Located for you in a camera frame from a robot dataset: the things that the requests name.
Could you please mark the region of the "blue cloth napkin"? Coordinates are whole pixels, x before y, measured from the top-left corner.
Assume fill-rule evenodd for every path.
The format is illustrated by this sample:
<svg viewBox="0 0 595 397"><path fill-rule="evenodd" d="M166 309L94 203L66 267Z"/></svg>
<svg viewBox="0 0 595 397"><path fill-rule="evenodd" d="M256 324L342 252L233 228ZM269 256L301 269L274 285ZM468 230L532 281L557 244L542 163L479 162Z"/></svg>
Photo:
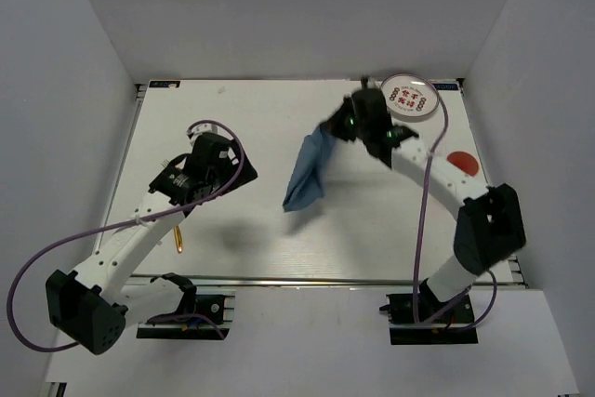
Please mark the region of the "blue cloth napkin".
<svg viewBox="0 0 595 397"><path fill-rule="evenodd" d="M303 139L286 188L284 212L301 211L324 197L324 172L336 140L321 126Z"/></svg>

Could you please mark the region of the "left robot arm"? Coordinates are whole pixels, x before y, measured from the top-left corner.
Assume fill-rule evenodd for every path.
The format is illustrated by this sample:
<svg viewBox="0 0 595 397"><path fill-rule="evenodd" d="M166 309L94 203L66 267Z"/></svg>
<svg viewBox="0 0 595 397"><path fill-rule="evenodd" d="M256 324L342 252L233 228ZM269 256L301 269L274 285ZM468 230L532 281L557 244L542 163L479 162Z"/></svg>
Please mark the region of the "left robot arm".
<svg viewBox="0 0 595 397"><path fill-rule="evenodd" d="M133 324L185 322L196 316L196 287L175 273L127 286L139 264L195 207L257 178L241 143L213 132L169 163L150 183L130 225L116 230L70 272L46 281L50 322L95 355Z"/></svg>

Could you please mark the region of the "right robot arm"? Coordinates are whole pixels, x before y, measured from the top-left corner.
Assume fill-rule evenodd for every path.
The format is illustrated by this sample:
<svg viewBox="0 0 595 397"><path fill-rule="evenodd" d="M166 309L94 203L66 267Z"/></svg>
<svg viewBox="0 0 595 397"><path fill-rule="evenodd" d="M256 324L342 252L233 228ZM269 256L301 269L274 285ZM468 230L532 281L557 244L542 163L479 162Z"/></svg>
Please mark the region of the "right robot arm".
<svg viewBox="0 0 595 397"><path fill-rule="evenodd" d="M475 280L526 245L518 194L506 183L490 186L438 156L409 126L394 123L382 91L363 87L344 98L322 123L343 141L359 140L390 170L415 181L456 222L453 254L426 279L416 281L421 313L433 322L454 308L453 299Z"/></svg>

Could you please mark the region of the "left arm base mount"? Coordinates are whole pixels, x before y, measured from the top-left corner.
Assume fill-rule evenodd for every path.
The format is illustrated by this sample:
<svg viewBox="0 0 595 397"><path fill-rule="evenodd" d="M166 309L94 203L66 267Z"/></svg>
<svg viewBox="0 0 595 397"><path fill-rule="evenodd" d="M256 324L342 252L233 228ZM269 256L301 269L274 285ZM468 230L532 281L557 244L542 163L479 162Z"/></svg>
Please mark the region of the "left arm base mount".
<svg viewBox="0 0 595 397"><path fill-rule="evenodd" d="M191 313L176 313L139 324L136 338L146 340L223 341L234 318L235 293L202 291L195 296Z"/></svg>

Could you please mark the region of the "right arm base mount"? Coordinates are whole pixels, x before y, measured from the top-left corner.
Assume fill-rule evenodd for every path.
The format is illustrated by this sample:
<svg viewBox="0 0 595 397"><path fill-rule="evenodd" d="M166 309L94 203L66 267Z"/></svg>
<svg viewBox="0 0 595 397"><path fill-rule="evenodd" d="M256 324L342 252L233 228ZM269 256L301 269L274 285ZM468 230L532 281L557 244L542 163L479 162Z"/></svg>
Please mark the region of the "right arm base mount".
<svg viewBox="0 0 595 397"><path fill-rule="evenodd" d="M479 342L477 330L468 328L475 322L475 314L469 296L462 298L453 308L435 318L429 318L437 310L418 300L418 319L413 314L411 294L387 295L387 302L379 308L389 320L390 344L393 346L442 346L474 345Z"/></svg>

